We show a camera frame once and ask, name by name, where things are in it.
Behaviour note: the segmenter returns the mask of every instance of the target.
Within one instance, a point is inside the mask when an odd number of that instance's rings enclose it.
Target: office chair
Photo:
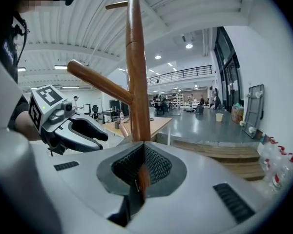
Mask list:
[[[99,117],[98,110],[99,110],[99,108],[97,107],[97,105],[94,105],[92,107],[92,112],[93,112],[93,118],[94,119],[97,119]]]

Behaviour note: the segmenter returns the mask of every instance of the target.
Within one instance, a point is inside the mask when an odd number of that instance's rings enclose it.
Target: white bucket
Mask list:
[[[221,122],[223,120],[223,114],[216,114],[216,121]]]

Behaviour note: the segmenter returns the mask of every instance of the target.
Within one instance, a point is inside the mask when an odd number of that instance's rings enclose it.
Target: gray floor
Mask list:
[[[216,122],[216,112],[207,108],[204,109],[202,115],[174,109],[164,116],[160,114],[157,117],[171,117],[172,121],[169,124],[171,136],[192,143],[209,145],[222,143],[223,146],[226,146],[227,143],[228,146],[252,146],[258,142],[257,139],[252,139],[243,132],[239,124],[231,120],[229,112],[218,113],[224,114],[222,122]],[[168,127],[160,133],[168,134]]]

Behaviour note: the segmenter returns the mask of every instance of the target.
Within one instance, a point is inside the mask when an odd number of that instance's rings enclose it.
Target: human hand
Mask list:
[[[28,111],[21,112],[14,122],[16,130],[28,140],[40,140],[40,135],[31,120]]]

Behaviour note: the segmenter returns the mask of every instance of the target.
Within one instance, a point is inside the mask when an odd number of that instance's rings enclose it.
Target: white ceiling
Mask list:
[[[119,1],[123,0],[75,0],[69,7],[40,7],[25,13],[30,33],[19,67],[27,71],[19,73],[19,86],[23,90],[46,84],[85,86],[67,71],[54,69],[55,64],[66,65],[72,59],[105,76],[126,66],[126,8],[105,10],[107,4]],[[202,55],[202,29],[248,23],[241,12],[243,0],[140,0],[140,4],[148,67],[183,55],[182,34],[197,33],[190,51]],[[17,40],[18,50],[22,41]],[[156,62],[154,56],[160,52],[163,58]]]

